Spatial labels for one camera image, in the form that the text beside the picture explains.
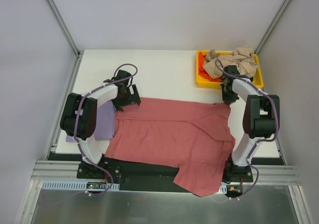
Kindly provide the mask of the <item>pink red t shirt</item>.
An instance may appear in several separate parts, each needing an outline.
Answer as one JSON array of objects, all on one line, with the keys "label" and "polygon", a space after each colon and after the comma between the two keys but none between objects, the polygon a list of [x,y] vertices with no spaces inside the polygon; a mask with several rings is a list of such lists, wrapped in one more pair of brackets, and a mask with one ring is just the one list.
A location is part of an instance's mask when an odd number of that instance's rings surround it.
[{"label": "pink red t shirt", "polygon": [[200,196],[219,191],[235,146],[229,105],[142,98],[116,113],[106,157],[178,169],[174,183]]}]

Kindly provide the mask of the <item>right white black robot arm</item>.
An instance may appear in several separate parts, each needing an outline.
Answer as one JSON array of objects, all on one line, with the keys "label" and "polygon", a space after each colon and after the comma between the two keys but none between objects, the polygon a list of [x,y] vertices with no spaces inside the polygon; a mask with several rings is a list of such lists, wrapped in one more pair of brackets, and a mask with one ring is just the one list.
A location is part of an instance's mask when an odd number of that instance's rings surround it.
[{"label": "right white black robot arm", "polygon": [[264,142],[272,142],[280,127],[280,98],[257,88],[240,75],[236,66],[222,67],[222,100],[230,105],[239,98],[245,102],[242,119],[244,134],[225,163],[222,182],[252,182],[251,159]]}]

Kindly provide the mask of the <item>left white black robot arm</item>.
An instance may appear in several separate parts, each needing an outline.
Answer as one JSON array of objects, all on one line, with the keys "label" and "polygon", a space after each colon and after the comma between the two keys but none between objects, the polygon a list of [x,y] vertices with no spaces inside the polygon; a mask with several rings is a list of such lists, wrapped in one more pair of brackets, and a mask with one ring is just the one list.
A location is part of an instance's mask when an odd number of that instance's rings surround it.
[{"label": "left white black robot arm", "polygon": [[113,109],[122,112],[123,107],[141,103],[133,74],[117,69],[111,79],[83,95],[70,93],[60,120],[60,128],[77,143],[84,162],[90,164],[88,173],[95,179],[102,178],[105,166],[100,163],[102,152],[95,140],[98,108],[111,102]]}]

